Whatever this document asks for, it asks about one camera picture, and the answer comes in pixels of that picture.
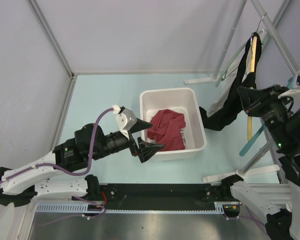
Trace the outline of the red tank top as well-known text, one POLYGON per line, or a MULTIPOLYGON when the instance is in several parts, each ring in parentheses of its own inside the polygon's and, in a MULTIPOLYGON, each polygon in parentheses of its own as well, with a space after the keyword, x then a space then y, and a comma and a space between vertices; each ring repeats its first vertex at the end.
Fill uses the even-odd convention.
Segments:
POLYGON ((147 138, 164 145, 161 151, 181 151, 186 148, 181 130, 186 127, 185 115, 170 109, 159 110, 147 129, 147 138))

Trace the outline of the black tank top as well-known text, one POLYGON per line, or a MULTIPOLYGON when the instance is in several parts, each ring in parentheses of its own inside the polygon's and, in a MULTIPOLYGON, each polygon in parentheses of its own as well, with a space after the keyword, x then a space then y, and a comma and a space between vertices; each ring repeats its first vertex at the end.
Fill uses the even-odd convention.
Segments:
POLYGON ((207 117, 207 112, 203 107, 199 108, 203 127, 213 131, 221 131, 224 127, 230 125, 237 119, 238 114, 243 110, 240 97, 238 94, 239 87, 256 88, 256 70, 258 62, 262 55, 262 41, 257 32, 252 34, 252 38, 256 39, 254 69, 246 72, 248 54, 251 53, 252 40, 248 40, 245 45, 244 54, 239 62, 237 73, 233 82, 228 87, 228 92, 223 94, 221 99, 224 101, 222 109, 213 116, 207 117))

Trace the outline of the pale green plastic hanger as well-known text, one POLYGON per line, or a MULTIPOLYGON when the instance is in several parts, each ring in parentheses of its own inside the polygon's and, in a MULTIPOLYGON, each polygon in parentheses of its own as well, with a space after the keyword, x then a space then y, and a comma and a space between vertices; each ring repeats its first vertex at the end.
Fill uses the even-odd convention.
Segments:
MULTIPOLYGON (((268 30, 261 29, 257 33, 260 36, 261 43, 262 44, 267 43, 267 41, 269 40, 268 30)), ((237 69, 239 67, 239 63, 241 61, 240 54, 245 52, 245 48, 246 48, 246 43, 244 43, 242 46, 240 46, 239 49, 234 53, 234 55, 232 56, 230 61, 226 64, 224 69, 219 74, 219 76, 216 80, 216 83, 215 83, 215 87, 218 87, 221 82, 225 81, 229 77, 232 77, 236 74, 237 69)))

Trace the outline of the teal plastic hanger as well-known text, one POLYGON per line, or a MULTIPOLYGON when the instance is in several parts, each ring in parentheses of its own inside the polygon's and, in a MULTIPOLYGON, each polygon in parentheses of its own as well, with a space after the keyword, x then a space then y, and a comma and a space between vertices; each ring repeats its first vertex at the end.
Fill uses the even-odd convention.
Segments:
MULTIPOLYGON (((288 89, 292 89, 294 87, 294 82, 295 82, 295 78, 291 77, 288 80, 287 88, 288 89)), ((259 138, 259 136, 263 133, 263 131, 265 129, 266 129, 265 124, 262 124, 261 127, 256 131, 256 133, 253 136, 248 137, 248 142, 244 145, 244 147, 239 152, 239 155, 241 157, 243 157, 243 156, 245 156, 247 154, 247 152, 251 149, 251 147, 253 146, 253 144, 256 142, 256 140, 259 138)))

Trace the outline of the white tank top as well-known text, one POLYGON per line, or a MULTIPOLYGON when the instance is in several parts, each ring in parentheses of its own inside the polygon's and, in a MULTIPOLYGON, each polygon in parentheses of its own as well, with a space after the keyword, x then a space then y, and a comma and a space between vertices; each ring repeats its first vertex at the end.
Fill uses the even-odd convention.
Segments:
POLYGON ((215 101, 210 108, 206 111, 206 116, 210 118, 215 113, 217 113, 220 109, 222 109, 224 106, 224 101, 222 99, 219 99, 218 101, 215 101))

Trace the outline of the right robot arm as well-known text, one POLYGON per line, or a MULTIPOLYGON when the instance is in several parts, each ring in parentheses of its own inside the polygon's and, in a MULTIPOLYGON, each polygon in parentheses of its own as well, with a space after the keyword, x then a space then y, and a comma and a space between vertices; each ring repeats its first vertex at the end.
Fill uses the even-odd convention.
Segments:
POLYGON ((294 90, 273 85, 264 89, 239 87, 244 112, 260 117, 269 131, 288 181, 292 210, 278 207, 252 189, 237 174, 221 180, 220 194, 227 200, 239 200, 251 210, 272 240, 300 240, 300 109, 292 113, 294 90))

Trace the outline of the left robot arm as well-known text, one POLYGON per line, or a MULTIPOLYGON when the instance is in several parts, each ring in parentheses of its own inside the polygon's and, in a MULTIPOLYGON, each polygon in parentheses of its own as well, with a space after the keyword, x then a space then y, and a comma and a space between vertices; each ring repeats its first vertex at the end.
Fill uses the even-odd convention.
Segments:
POLYGON ((150 127, 137 118, 132 126, 104 134, 96 121, 33 163, 18 169, 0 167, 0 205, 21 207, 40 198, 97 199, 101 188, 98 178, 89 174, 92 162, 124 150, 147 162, 164 146, 134 139, 132 134, 150 127))

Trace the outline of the white plastic basket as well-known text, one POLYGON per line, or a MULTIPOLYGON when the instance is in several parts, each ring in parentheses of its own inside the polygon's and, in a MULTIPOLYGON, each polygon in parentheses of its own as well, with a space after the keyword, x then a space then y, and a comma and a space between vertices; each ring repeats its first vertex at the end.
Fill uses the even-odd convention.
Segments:
POLYGON ((152 161, 190 159, 206 148, 207 138, 193 89, 147 90, 139 99, 141 119, 152 124, 141 132, 142 139, 164 146, 152 161))

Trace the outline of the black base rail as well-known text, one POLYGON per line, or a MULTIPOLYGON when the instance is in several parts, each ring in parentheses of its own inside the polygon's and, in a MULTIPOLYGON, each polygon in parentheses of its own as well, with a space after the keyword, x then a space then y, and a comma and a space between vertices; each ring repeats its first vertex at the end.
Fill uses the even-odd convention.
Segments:
POLYGON ((136 184, 109 183, 89 190, 84 196, 89 201, 106 200, 116 206, 180 207, 190 204, 202 206, 212 202, 237 202, 230 191, 219 185, 205 184, 136 184))

